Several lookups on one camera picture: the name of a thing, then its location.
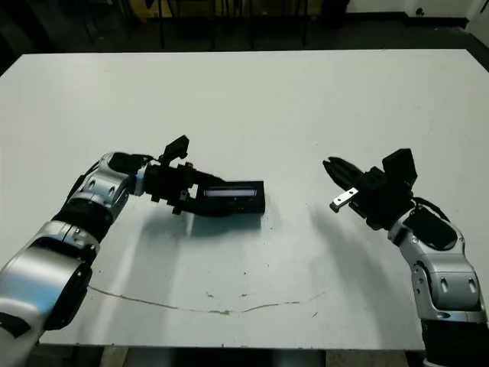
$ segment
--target chair leg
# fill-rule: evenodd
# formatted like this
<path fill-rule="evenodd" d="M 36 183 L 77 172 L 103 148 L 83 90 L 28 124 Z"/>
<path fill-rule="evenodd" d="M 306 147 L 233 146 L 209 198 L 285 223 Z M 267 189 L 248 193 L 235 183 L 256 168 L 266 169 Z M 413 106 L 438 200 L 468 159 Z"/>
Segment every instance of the chair leg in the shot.
<path fill-rule="evenodd" d="M 253 35 L 253 0 L 248 0 L 248 6 L 250 10 L 250 48 L 254 49 L 254 35 Z"/>
<path fill-rule="evenodd" d="M 215 0 L 211 2 L 211 51 L 215 49 Z"/>
<path fill-rule="evenodd" d="M 178 0 L 175 0 L 175 7 L 176 7 L 176 16 L 180 18 L 180 2 Z"/>
<path fill-rule="evenodd" d="M 302 0 L 297 0 L 297 5 L 296 5 L 296 17 L 299 16 L 299 11 L 300 11 L 300 3 Z"/>
<path fill-rule="evenodd" d="M 303 20 L 303 47 L 307 42 L 307 21 L 309 13 L 309 0 L 304 0 L 304 20 Z"/>
<path fill-rule="evenodd" d="M 158 1 L 158 25 L 160 27 L 160 45 L 161 48 L 165 48 L 165 39 L 163 35 L 163 12 L 161 11 L 161 2 L 163 0 Z"/>

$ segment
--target wall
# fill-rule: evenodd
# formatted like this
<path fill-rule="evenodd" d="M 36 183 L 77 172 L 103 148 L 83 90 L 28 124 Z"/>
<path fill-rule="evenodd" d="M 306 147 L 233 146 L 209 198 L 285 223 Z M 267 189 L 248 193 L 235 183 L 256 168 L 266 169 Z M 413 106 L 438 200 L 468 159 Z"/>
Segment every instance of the wall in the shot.
<path fill-rule="evenodd" d="M 221 1 L 215 0 L 217 16 L 221 15 Z M 244 2 L 243 15 L 248 16 L 248 1 Z M 281 15 L 282 0 L 254 0 L 254 14 Z M 322 0 L 308 0 L 309 14 L 318 15 L 321 12 Z M 348 5 L 349 13 L 375 13 L 375 12 L 406 12 L 416 17 L 416 9 L 423 8 L 425 17 L 453 17 L 471 19 L 485 0 L 351 0 Z M 157 17 L 157 2 L 150 9 L 141 0 L 129 0 L 134 12 L 140 18 Z M 285 0 L 287 14 L 293 14 L 297 0 Z M 233 1 L 228 0 L 232 10 Z M 167 2 L 163 1 L 164 16 L 169 16 Z M 203 1 L 187 1 L 181 5 L 182 14 L 186 16 L 206 16 L 209 13 L 209 4 Z"/>
<path fill-rule="evenodd" d="M 489 6 L 485 8 L 483 13 L 481 13 L 481 9 L 482 5 L 477 9 L 474 19 L 468 24 L 467 31 L 489 47 Z"/>
<path fill-rule="evenodd" d="M 471 18 L 475 8 L 483 0 L 408 0 L 406 13 L 416 16 L 417 8 L 423 8 L 425 17 Z"/>

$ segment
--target black cable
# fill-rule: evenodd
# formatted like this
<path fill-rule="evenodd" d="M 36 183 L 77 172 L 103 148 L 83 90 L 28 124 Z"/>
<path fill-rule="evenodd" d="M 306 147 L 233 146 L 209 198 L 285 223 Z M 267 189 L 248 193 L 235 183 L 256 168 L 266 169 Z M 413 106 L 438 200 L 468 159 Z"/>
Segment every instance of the black cable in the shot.
<path fill-rule="evenodd" d="M 429 207 L 433 212 L 435 212 L 436 214 L 439 215 L 439 217 L 443 220 L 446 220 L 447 222 L 450 222 L 450 219 L 443 213 L 443 211 L 438 208 L 435 204 L 429 202 L 428 200 L 426 199 L 423 199 L 422 197 L 417 197 L 415 196 L 413 198 L 414 202 L 416 203 L 416 205 L 424 205 L 424 206 L 427 206 Z"/>

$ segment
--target black rectangular object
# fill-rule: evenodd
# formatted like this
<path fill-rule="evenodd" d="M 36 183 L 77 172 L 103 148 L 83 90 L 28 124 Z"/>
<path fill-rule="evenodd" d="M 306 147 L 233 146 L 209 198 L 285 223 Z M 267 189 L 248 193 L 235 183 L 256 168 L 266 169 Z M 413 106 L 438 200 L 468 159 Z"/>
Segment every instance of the black rectangular object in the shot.
<path fill-rule="evenodd" d="M 225 181 L 199 185 L 197 201 L 210 206 L 225 206 L 233 213 L 265 213 L 263 181 Z"/>

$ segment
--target robot end effector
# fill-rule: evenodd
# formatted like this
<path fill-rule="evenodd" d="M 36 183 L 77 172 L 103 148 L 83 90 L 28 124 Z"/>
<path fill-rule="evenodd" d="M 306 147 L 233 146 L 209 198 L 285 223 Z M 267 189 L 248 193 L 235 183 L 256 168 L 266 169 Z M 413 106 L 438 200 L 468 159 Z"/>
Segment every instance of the robot end effector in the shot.
<path fill-rule="evenodd" d="M 465 257 L 465 240 L 436 205 L 413 195 L 417 178 L 410 149 L 382 160 L 384 171 L 363 172 L 341 158 L 323 165 L 344 193 L 330 204 L 348 204 L 374 230 L 386 229 L 411 269 L 428 362 L 467 365 L 485 357 L 487 316 L 475 270 Z"/>

